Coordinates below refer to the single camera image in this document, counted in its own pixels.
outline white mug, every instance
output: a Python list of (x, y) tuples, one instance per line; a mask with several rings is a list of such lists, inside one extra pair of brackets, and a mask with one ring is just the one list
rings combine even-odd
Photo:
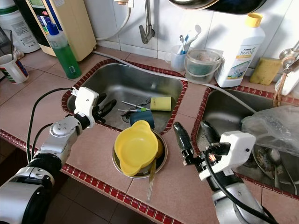
[(29, 78), (28, 72), (17, 57), (11, 60), (11, 54), (0, 57), (0, 72), (14, 84), (25, 82)]
[(178, 50), (181, 47), (181, 45), (176, 45), (171, 48), (170, 52), (167, 52), (165, 54), (165, 61), (167, 63), (170, 63), (170, 67), (174, 71), (184, 71), (184, 61), (186, 54), (180, 55), (178, 54)]

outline green dish soap bottle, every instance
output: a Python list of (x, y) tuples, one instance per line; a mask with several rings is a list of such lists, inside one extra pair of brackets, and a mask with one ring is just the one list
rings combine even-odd
[(49, 31), (49, 34), (47, 34), (47, 40), (53, 48), (56, 57), (66, 73), (66, 76), (72, 79), (78, 78), (82, 72), (73, 52), (71, 51), (66, 36), (62, 31), (58, 30), (56, 24), (51, 23), (51, 21), (48, 21), (47, 24), (47, 29)]

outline tile countertop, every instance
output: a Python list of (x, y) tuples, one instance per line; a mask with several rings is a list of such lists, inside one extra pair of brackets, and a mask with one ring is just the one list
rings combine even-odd
[[(159, 59), (104, 47), (98, 47), (97, 50), (120, 59), (126, 59), (127, 61), (170, 70), (169, 64)], [(103, 56), (90, 54), (80, 63), (82, 73), (87, 73), (96, 63), (105, 59)], [(21, 62), (30, 73), (28, 81), (19, 85), (13, 85), (8, 80), (0, 83), (0, 129), (25, 141), (29, 117), (35, 101), (45, 92), (59, 87), (71, 87), (77, 80), (67, 79), (57, 59), (43, 53), (41, 50), (27, 54), (21, 59)], [(248, 80), (248, 77), (245, 77), (241, 85), (263, 91), (274, 91), (273, 85), (265, 87), (264, 85), (249, 83)], [(178, 114), (175, 117), (175, 121), (181, 122), (189, 134), (191, 134), (196, 120), (205, 89), (206, 87), (202, 85), (189, 83), (178, 109)], [(55, 92), (40, 102), (36, 109), (31, 136), (35, 136), (38, 129), (43, 125), (58, 121), (66, 115), (61, 108), (63, 93), (63, 91)], [(144, 204), (150, 206), (146, 210), (147, 214), (150, 214), (150, 210), (154, 208), (157, 212), (155, 211), (154, 214), (155, 219), (151, 219), (157, 223), (161, 223), (158, 221), (161, 212), (185, 224), (218, 223), (211, 199), (212, 192), (207, 182), (200, 181), (194, 166), (184, 167), (182, 165), (182, 156), (179, 152), (173, 129), (163, 135), (169, 154), (164, 168), (155, 176), (150, 203), (145, 203), (148, 179), (132, 180), (120, 174), (113, 165), (111, 152), (118, 134), (116, 131), (99, 125), (95, 125), (92, 129), (84, 130), (73, 145), (67, 163), (101, 180), (107, 186), (112, 186), (114, 189), (126, 194), (123, 200), (125, 206), (131, 209), (137, 207), (138, 210), (135, 211), (143, 215), (145, 214), (142, 212), (141, 207)], [(37, 143), (38, 148), (47, 136), (47, 131), (41, 134)], [(97, 189), (88, 184), (86, 180), (76, 179), (89, 187)], [(245, 181), (245, 183), (256, 199), (266, 206), (279, 223), (299, 222), (298, 200), (262, 188), (249, 181)], [(97, 190), (117, 200), (111, 196), (111, 190), (108, 190), (108, 193)], [(176, 221), (171, 222), (171, 219), (164, 216), (164, 214), (162, 214), (164, 223), (180, 223)]]

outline blue bottle cap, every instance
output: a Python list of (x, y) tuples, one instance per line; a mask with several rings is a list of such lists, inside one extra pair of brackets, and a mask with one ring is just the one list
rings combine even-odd
[(50, 35), (52, 35), (52, 36), (59, 34), (59, 30), (58, 30), (56, 24), (51, 23), (51, 21), (47, 21), (47, 29), (48, 29), (48, 32), (50, 33)]

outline stainless steel sink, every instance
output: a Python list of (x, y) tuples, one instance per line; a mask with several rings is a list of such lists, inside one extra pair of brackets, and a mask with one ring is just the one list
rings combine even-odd
[[(117, 100), (116, 106), (104, 119), (106, 124), (121, 130), (130, 127), (130, 124), (122, 119), (122, 112), (117, 110), (131, 107), (121, 101), (138, 104), (148, 97), (170, 96), (171, 110), (173, 110), (183, 89), (183, 84), (179, 80), (152, 75), (118, 63), (110, 63), (100, 67), (82, 86), (98, 93), (107, 94), (100, 107), (112, 99)], [(71, 96), (67, 102), (67, 106), (72, 112), (75, 109), (74, 102), (74, 96)], [(171, 112), (153, 111), (153, 116), (155, 130), (161, 132), (165, 129)]]
[[(227, 91), (238, 97), (256, 111), (270, 109), (273, 107), (272, 99), (270, 98), (235, 90)], [(202, 120), (210, 122), (221, 135), (227, 131), (241, 130), (241, 120), (250, 115), (252, 115), (252, 112), (237, 103), (231, 97), (228, 97), (219, 91), (212, 91), (208, 97)], [(200, 150), (203, 150), (208, 145), (201, 128), (197, 135), (197, 144)], [(283, 152), (280, 152), (280, 154), (282, 160), (285, 162), (286, 168), (293, 177), (293, 180), (297, 181), (297, 184), (299, 184), (299, 157)], [(252, 155), (243, 166), (236, 168), (234, 171), (260, 183), (274, 187), (274, 180), (270, 179), (264, 174), (264, 172), (261, 171), (255, 163)], [(294, 188), (288, 179), (287, 182), (281, 184), (281, 189), (290, 192), (291, 194), (294, 193)]]

